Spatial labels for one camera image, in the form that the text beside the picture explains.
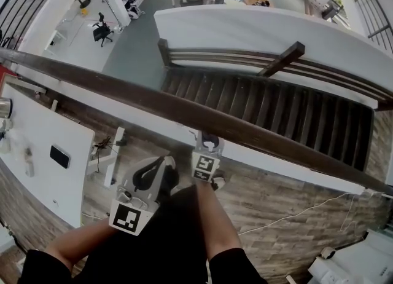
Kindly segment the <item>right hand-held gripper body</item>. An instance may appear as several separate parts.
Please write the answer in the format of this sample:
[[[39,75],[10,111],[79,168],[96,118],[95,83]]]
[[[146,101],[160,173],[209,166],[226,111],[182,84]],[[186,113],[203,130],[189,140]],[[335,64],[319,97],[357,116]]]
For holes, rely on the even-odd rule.
[[[211,182],[219,168],[222,149],[214,148],[211,151],[203,146],[196,147],[192,152],[191,176],[205,182]]]

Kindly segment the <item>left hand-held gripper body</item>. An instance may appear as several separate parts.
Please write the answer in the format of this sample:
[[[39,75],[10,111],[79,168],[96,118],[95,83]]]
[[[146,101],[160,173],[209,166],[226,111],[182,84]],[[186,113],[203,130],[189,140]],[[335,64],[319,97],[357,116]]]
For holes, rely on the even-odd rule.
[[[112,200],[109,225],[127,234],[138,236],[159,208],[159,188],[142,191],[131,184],[119,184]]]

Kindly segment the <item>dark wooden handrail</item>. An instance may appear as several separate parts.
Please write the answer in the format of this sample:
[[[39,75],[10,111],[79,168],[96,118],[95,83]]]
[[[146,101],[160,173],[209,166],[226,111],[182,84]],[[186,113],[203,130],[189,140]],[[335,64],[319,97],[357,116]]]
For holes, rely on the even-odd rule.
[[[284,136],[252,125],[195,102],[105,76],[68,63],[0,48],[0,58],[44,74],[60,83],[78,87],[187,127],[206,131],[235,144],[332,175],[393,197],[393,187],[327,155]]]

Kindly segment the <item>person's left forearm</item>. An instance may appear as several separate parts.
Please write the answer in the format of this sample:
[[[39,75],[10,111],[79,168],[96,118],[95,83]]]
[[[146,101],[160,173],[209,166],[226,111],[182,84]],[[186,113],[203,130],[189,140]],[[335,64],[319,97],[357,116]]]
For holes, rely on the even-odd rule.
[[[102,219],[93,224],[79,227],[60,235],[50,242],[44,250],[50,256],[62,262],[69,271],[96,247],[118,232],[109,225],[109,219]]]

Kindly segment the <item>person's right forearm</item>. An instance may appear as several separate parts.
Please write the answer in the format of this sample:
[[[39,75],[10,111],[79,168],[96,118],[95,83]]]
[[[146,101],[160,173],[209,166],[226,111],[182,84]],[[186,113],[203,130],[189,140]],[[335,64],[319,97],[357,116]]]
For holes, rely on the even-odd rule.
[[[237,231],[212,186],[196,181],[196,194],[208,261],[218,254],[242,248]]]

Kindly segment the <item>person's right white shoe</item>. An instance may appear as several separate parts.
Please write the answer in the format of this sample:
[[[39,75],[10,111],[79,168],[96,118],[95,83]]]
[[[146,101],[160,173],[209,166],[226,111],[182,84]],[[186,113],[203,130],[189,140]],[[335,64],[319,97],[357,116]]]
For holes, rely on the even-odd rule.
[[[226,183],[226,180],[225,180],[224,177],[220,177],[220,176],[219,176],[219,177],[214,177],[214,178],[211,180],[211,187],[212,187],[212,189],[213,189],[214,191],[217,191],[217,190],[223,188],[223,186],[225,185],[225,183]]]

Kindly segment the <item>white desk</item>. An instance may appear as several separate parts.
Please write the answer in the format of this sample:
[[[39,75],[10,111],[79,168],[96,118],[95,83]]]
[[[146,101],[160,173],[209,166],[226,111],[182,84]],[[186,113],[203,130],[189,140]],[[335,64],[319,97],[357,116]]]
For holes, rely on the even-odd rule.
[[[0,152],[0,159],[43,205],[71,226],[79,227],[94,131],[51,111],[10,85],[3,87],[2,96],[12,99],[13,110],[12,128],[6,134],[10,150]],[[71,158],[68,169],[50,158],[52,145]],[[33,154],[32,178],[25,173],[25,148]]]

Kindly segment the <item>brown wooden staircase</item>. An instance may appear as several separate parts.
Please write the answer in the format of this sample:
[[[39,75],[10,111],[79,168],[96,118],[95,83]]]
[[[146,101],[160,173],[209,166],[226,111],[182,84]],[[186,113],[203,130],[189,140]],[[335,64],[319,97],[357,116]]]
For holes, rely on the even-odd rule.
[[[296,84],[217,71],[169,68],[162,92],[294,140],[359,171],[370,150],[373,110]]]

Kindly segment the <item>black smartphone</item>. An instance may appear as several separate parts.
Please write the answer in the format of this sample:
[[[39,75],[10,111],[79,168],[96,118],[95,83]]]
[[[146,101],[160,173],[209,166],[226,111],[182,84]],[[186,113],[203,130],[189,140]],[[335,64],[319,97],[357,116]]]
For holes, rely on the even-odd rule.
[[[52,145],[50,148],[50,158],[64,169],[69,168],[71,158],[58,147]]]

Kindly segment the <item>brown wooden stair balustrade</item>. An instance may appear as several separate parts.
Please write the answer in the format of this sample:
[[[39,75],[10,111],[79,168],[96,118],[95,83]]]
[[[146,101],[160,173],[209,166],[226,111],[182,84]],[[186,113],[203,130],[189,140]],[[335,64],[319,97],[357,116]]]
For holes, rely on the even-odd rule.
[[[333,84],[377,101],[377,111],[393,110],[393,92],[346,71],[302,59],[305,46],[295,42],[282,54],[255,52],[236,49],[213,48],[170,48],[166,39],[158,40],[158,48],[165,66],[175,61],[199,61],[225,65],[250,66],[257,68],[257,76],[271,78],[285,72],[317,81]]]

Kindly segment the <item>metal cup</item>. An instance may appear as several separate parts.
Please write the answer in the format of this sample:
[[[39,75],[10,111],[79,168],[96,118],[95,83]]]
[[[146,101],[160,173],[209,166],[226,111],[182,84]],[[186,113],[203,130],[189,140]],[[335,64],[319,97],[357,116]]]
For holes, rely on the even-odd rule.
[[[12,99],[0,97],[0,119],[9,119],[12,115],[12,110]]]

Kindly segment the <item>black office chair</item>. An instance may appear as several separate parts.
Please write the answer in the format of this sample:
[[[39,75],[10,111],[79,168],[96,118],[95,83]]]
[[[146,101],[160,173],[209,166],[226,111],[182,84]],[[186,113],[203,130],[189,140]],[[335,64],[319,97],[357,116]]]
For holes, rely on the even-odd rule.
[[[99,13],[99,21],[93,24],[93,38],[95,42],[101,41],[101,47],[104,45],[104,41],[108,39],[113,42],[113,39],[109,37],[114,32],[110,29],[109,25],[104,21],[104,15]]]

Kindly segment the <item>white exercise machine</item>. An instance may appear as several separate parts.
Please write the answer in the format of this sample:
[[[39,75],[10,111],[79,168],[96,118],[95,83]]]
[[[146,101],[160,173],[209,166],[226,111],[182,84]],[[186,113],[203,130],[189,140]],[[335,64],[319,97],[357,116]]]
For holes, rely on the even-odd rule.
[[[140,16],[145,14],[145,12],[136,5],[135,0],[128,0],[125,3],[125,8],[131,20],[137,20]]]

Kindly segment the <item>red panel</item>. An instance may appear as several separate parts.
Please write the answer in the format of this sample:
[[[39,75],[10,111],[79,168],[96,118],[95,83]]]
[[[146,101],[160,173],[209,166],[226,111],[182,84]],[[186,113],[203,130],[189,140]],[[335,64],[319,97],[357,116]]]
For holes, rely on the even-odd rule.
[[[6,83],[6,79],[9,79],[11,77],[17,78],[18,75],[0,63],[0,95],[2,93],[4,84]]]

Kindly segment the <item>white power strip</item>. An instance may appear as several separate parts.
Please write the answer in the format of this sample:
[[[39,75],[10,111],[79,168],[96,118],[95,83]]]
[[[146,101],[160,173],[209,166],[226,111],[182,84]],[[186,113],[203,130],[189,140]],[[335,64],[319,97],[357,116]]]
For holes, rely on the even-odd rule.
[[[342,279],[333,271],[328,270],[321,278],[321,284],[342,284]]]

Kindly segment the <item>white equipment box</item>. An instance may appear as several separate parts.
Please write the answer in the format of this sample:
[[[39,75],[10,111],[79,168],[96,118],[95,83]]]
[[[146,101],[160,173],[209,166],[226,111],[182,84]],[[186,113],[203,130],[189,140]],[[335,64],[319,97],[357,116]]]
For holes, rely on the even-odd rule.
[[[320,254],[308,268],[311,280],[307,284],[321,284],[328,270],[342,284],[393,284],[393,235],[368,230],[364,240],[337,249],[331,259]]]

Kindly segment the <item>white desk leg frame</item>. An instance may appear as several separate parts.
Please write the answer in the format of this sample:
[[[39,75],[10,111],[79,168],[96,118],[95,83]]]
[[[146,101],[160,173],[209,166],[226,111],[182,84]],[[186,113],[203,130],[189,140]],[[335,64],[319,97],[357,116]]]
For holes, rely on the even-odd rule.
[[[104,175],[104,186],[110,188],[114,175],[116,161],[120,147],[124,145],[123,136],[125,129],[118,127],[114,139],[107,136],[91,147],[91,159],[87,164],[86,175],[101,173]]]

